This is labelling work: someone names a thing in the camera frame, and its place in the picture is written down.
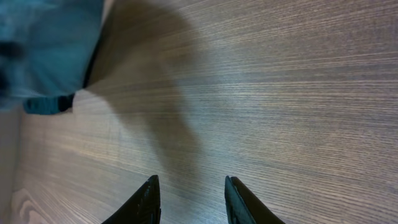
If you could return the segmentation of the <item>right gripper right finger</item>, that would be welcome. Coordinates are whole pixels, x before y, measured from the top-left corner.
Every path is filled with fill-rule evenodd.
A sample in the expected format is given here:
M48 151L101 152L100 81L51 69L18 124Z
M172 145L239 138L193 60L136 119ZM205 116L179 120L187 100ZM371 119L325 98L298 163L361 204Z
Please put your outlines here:
M237 177L226 176L224 199L229 224L284 224Z

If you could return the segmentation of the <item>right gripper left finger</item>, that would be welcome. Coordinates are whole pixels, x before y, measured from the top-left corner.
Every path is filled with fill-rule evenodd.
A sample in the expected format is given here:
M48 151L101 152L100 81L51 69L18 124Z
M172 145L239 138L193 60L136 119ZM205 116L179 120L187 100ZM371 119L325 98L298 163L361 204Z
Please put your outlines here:
M159 224L160 217L159 176L152 175L102 224Z

